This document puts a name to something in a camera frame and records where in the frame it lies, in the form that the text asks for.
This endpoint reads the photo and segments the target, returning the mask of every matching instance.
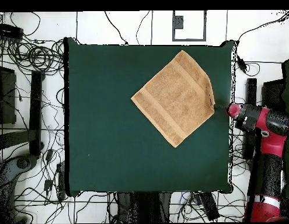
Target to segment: floor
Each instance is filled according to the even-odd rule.
[[[140,45],[170,45],[170,44],[205,44],[219,46],[225,40],[237,40],[239,36],[247,30],[258,27],[266,22],[276,20],[283,15],[281,10],[208,10],[207,11],[207,30],[206,41],[172,41],[172,11],[160,10],[141,10],[131,12],[107,12],[109,19],[120,30],[121,36],[129,44]],[[37,39],[39,42],[47,40],[40,46],[51,47],[53,42],[61,40],[63,37],[75,37],[82,44],[124,44],[116,29],[109,23],[104,12],[36,12],[39,19],[33,13],[13,13],[12,21],[24,29],[29,39]],[[195,11],[176,11],[176,15],[184,16],[184,30],[176,32],[176,38],[196,38],[201,35],[201,25],[193,27],[190,23],[199,23],[201,19],[196,18],[200,13]],[[11,23],[11,13],[4,17],[5,23]],[[289,58],[289,19],[283,23],[273,23],[243,35],[238,47],[238,55],[245,61],[257,61],[260,66],[259,73],[254,76],[257,78],[257,101],[261,101],[260,92],[263,82],[281,79],[281,62]],[[3,56],[3,66],[15,69],[17,76],[17,86],[21,88],[20,94],[22,101],[16,98],[16,108],[19,110],[25,123],[29,123],[30,105],[30,76],[25,76],[18,70],[16,65],[9,64],[11,59],[8,55]],[[250,65],[249,74],[256,74],[259,70],[258,65]],[[62,107],[56,99],[57,92],[63,88],[64,82],[62,71],[55,75],[47,76],[43,82],[43,95],[45,101],[50,103],[43,107],[43,122],[41,138],[45,144],[44,150],[53,145],[55,150],[59,149],[60,158],[55,158],[51,163],[50,176],[56,170],[59,160],[64,160],[64,150],[62,149],[64,115]],[[248,75],[239,69],[236,70],[236,102],[243,103],[245,98],[245,83]],[[63,100],[62,92],[58,94],[58,100]],[[0,126],[0,134],[14,131],[14,129],[25,130],[25,125],[17,113],[17,122],[14,125],[6,124]],[[4,149],[0,159],[6,159],[13,150],[14,146]],[[29,151],[25,145],[14,151],[13,156]],[[241,221],[244,200],[248,189],[249,171],[245,169],[246,164],[235,166],[232,169],[232,182],[234,190],[231,194],[220,194],[213,192],[218,205],[221,217],[218,222],[237,222]],[[44,198],[29,188],[34,188],[43,196],[44,176],[41,172],[41,164],[38,162],[36,167],[28,173],[22,174],[18,180],[15,195],[17,209],[27,212],[33,216],[35,223],[103,223],[108,222],[106,218],[107,197],[104,193],[84,192],[76,198],[67,198],[61,205],[44,205]],[[51,200],[56,200],[54,189]],[[195,220],[178,219],[177,214],[180,204],[185,203],[187,192],[174,192],[170,205],[170,220],[172,222],[208,222],[207,218]],[[190,212],[190,207],[185,209],[187,217],[196,218],[197,212]],[[116,204],[113,202],[111,212],[116,214]]]

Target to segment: tan towel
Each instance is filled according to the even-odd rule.
[[[214,114],[210,78],[184,51],[131,99],[175,148]]]

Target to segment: folded towel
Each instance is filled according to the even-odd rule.
[[[175,148],[214,114],[210,78],[185,51],[131,99]]]

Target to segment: green table surface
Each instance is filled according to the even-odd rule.
[[[203,45],[78,45],[68,39],[71,191],[230,191],[229,118],[221,111],[177,148],[131,97],[184,50],[210,77],[215,102],[231,94],[229,41]]]

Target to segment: white tile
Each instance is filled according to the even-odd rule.
[[[236,177],[238,179],[232,178],[233,184],[239,187],[242,190],[244,195],[234,186],[234,190],[231,194],[219,194],[219,207],[222,205],[243,205],[244,199],[247,199],[247,189],[248,189],[248,181],[249,176]]]
[[[172,41],[172,10],[154,10],[152,44],[220,46],[225,41],[226,14],[226,10],[207,11],[206,41]],[[184,33],[184,35],[193,35],[191,31],[189,32],[189,34]]]
[[[62,105],[57,101],[56,94],[60,89],[63,89],[63,78],[56,74],[54,76],[46,76],[43,81],[43,97],[44,104],[42,109],[43,118],[41,119],[42,128],[46,129],[64,129],[64,112]],[[58,100],[64,102],[64,96],[62,96],[63,90],[58,94]]]
[[[183,29],[175,30],[176,39],[203,39],[203,10],[176,10],[175,15],[183,16]]]
[[[24,30],[28,36],[34,40],[54,40],[58,41],[64,37],[75,37],[76,35],[76,12],[35,12],[40,17],[40,25],[37,28],[39,19],[30,12],[15,12],[12,15],[13,22]],[[7,24],[11,23],[10,15],[5,17]]]
[[[229,10],[228,39],[282,17],[280,10]],[[273,23],[244,34],[238,55],[245,61],[284,62],[289,58],[289,20]]]
[[[25,207],[24,205],[28,205],[28,204],[29,203],[17,202],[16,205],[20,205],[20,206],[17,206],[16,209],[21,210]],[[73,222],[73,219],[72,219],[74,215],[73,203],[69,203],[69,207],[67,203],[62,203],[63,208],[61,207],[61,204],[43,205],[42,203],[42,205],[40,206],[31,206],[31,205],[36,205],[36,203],[32,202],[23,211],[33,215],[33,218],[34,218],[33,224],[45,224],[46,222],[48,222],[48,224],[51,224],[51,223],[69,224],[69,217],[71,218],[71,222]],[[32,218],[30,216],[27,216],[27,217],[29,218],[28,223],[30,223]]]
[[[148,10],[107,11],[108,18],[129,45],[136,45],[136,33]],[[142,21],[137,34],[140,45],[151,43],[151,11]],[[124,44],[104,11],[78,12],[78,40],[82,44]]]

